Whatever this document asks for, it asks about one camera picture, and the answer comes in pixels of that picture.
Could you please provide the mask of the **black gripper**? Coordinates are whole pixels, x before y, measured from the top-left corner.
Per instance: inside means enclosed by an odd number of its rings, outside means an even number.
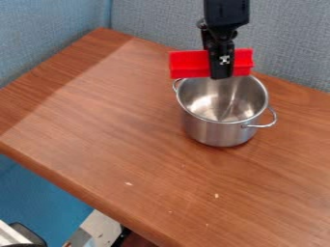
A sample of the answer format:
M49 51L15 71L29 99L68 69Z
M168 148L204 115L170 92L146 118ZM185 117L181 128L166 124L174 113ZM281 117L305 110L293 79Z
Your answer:
M237 28L249 22L249 0L201 1L197 27L203 49L208 50L209 78L224 79L233 74L235 46L229 43L237 36Z

